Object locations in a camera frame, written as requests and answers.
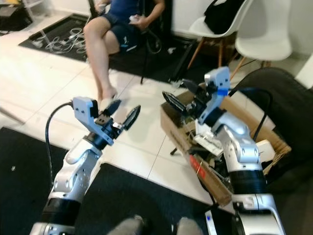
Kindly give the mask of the large black rug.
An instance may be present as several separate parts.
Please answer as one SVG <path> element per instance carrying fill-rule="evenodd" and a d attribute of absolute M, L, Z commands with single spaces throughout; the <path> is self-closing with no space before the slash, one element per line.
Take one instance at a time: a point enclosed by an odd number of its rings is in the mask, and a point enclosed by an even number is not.
<path fill-rule="evenodd" d="M 11 128 L 0 130 L 0 235 L 29 235 L 66 152 L 54 146 L 49 157 L 43 141 Z M 77 235 L 105 235 L 134 215 L 147 219 L 150 235 L 174 235 L 182 217 L 194 219 L 208 235 L 203 202 L 111 164 L 101 167 L 77 214 Z"/>

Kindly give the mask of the white device with blue mark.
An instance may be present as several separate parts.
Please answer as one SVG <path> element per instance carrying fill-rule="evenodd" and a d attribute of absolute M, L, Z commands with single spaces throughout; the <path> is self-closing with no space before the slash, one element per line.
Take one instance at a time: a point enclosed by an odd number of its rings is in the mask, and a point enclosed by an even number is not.
<path fill-rule="evenodd" d="M 204 219 L 206 222 L 206 230 L 208 231 L 208 235 L 217 235 L 217 230 L 215 227 L 215 222 L 213 219 L 213 214 L 211 211 L 206 211 L 204 215 Z"/>

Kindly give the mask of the black bag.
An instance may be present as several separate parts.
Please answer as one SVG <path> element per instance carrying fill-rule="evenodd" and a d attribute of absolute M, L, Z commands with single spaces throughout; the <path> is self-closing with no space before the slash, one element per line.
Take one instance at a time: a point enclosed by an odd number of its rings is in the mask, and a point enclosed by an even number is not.
<path fill-rule="evenodd" d="M 213 34 L 223 34 L 231 27 L 245 0 L 213 0 L 205 10 L 204 23 Z"/>

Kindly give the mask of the brown cardboard box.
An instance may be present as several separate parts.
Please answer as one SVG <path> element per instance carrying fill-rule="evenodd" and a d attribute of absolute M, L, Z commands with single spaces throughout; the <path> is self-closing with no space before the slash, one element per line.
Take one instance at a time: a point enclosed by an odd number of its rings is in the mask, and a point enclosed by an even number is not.
<path fill-rule="evenodd" d="M 244 100 L 243 94 L 235 94 L 235 97 L 226 97 L 221 104 L 221 108 L 230 112 L 243 121 L 250 128 L 250 136 L 253 137 L 256 127 L 260 123 L 260 116 L 254 116 L 244 106 L 241 105 L 239 100 Z M 192 170 L 197 175 L 201 184 L 208 188 L 208 194 L 213 196 L 220 206 L 230 204 L 231 196 L 226 192 L 226 186 L 219 182 L 219 177 L 209 172 L 206 163 L 201 164 L 200 159 L 192 159 L 188 154 L 190 148 L 193 146 L 193 140 L 190 138 L 189 132 L 195 129 L 195 124 L 182 123 L 182 116 L 167 102 L 161 104 L 160 107 L 160 121 L 162 130 L 166 133 L 170 141 L 179 150 L 182 156 L 188 163 L 191 164 Z M 278 163 L 280 159 L 291 152 L 291 147 L 284 142 L 279 135 L 268 128 L 266 124 L 257 136 L 257 142 L 268 141 L 274 150 L 273 163 L 264 168 L 264 174 L 267 175 L 269 170 Z"/>

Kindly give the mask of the black case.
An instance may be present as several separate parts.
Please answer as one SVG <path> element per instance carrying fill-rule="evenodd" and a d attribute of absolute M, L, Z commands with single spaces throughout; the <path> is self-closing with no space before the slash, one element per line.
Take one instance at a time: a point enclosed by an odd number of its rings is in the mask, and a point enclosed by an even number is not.
<path fill-rule="evenodd" d="M 32 23 L 33 19 L 22 3 L 0 5 L 1 32 L 21 31 Z"/>

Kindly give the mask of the grey left robot leg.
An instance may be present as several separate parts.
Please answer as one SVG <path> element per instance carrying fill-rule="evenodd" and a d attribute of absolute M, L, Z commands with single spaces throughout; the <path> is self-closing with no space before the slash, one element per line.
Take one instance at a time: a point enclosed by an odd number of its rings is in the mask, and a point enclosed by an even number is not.
<path fill-rule="evenodd" d="M 107 235 L 144 235 L 148 232 L 147 221 L 139 215 L 127 218 L 116 225 Z"/>

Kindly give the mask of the white paper trash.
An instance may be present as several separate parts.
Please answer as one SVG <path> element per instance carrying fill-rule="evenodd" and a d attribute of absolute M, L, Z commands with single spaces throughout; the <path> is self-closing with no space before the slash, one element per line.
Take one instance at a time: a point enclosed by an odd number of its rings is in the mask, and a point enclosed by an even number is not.
<path fill-rule="evenodd" d="M 208 150 L 211 154 L 216 157 L 220 157 L 223 154 L 223 148 L 221 141 L 212 133 L 210 127 L 206 124 L 199 124 L 197 119 L 194 121 L 195 134 L 194 141 Z"/>

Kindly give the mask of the seated person in blue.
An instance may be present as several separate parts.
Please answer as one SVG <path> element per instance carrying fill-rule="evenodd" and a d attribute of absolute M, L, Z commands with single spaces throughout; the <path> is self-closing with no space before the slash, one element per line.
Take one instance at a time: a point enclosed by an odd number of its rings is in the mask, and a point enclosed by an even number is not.
<path fill-rule="evenodd" d="M 165 0 L 153 0 L 154 8 L 139 14 L 139 0 L 101 0 L 108 6 L 83 28 L 88 63 L 97 85 L 97 101 L 113 99 L 118 92 L 110 81 L 110 56 L 135 49 L 139 36 L 161 16 Z"/>

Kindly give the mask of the grey robot leg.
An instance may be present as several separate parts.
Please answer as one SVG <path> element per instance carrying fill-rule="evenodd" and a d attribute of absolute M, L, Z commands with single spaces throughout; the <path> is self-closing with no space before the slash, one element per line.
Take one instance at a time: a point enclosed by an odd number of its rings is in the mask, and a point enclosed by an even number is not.
<path fill-rule="evenodd" d="M 107 235 L 144 235 L 148 232 L 147 221 L 139 215 L 127 218 L 116 225 Z"/>
<path fill-rule="evenodd" d="M 190 218 L 182 217 L 174 229 L 174 235 L 204 235 L 199 225 Z"/>

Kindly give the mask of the white chair with wooden legs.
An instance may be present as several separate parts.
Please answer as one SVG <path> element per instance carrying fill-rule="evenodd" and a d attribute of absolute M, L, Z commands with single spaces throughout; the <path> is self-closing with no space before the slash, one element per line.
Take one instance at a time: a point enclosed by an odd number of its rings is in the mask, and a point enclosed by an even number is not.
<path fill-rule="evenodd" d="M 268 67 L 293 52 L 288 33 L 291 0 L 244 0 L 242 6 L 245 13 L 235 40 L 235 48 L 242 59 L 230 78 L 246 59 L 261 61 Z"/>
<path fill-rule="evenodd" d="M 213 34 L 212 31 L 210 31 L 210 29 L 208 29 L 208 27 L 206 26 L 206 24 L 204 23 L 205 20 L 205 16 L 202 16 L 201 18 L 198 18 L 197 20 L 195 20 L 191 27 L 190 27 L 190 33 L 195 35 L 195 36 L 199 36 L 201 38 L 199 44 L 197 45 L 197 48 L 192 56 L 192 58 L 190 59 L 189 63 L 188 63 L 188 69 L 191 68 L 191 65 L 194 63 L 195 58 L 197 57 L 199 51 L 201 50 L 202 46 L 205 43 L 205 40 L 207 38 L 211 38 L 213 40 L 218 40 L 219 43 L 219 47 L 218 47 L 218 67 L 221 67 L 222 62 L 224 60 L 224 49 L 225 49 L 225 39 L 228 38 L 231 34 L 235 33 L 241 23 L 242 20 L 244 19 L 250 5 L 252 4 L 253 0 L 245 0 L 244 3 L 241 6 L 241 9 L 238 11 L 237 16 L 235 16 L 233 23 L 231 25 L 231 27 L 227 30 L 226 33 L 223 34 Z"/>

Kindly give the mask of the grey right robot leg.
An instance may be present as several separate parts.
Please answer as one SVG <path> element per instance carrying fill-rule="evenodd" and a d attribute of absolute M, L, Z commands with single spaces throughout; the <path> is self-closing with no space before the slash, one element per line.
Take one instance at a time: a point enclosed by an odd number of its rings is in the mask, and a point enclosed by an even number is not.
<path fill-rule="evenodd" d="M 204 235 L 199 225 L 190 218 L 182 217 L 174 229 L 174 235 Z"/>

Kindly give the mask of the black chair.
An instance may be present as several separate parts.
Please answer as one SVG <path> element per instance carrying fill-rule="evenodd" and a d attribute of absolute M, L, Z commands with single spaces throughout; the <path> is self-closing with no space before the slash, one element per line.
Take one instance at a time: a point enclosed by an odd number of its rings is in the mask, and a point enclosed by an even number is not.
<path fill-rule="evenodd" d="M 149 55 L 157 55 L 163 49 L 163 42 L 158 34 L 154 33 L 151 29 L 146 29 L 142 33 L 143 36 L 143 43 L 145 48 L 145 53 L 143 57 L 143 67 L 141 72 L 141 79 L 139 83 L 143 85 L 144 79 L 146 78 L 147 74 L 147 67 L 148 67 L 148 56 Z"/>

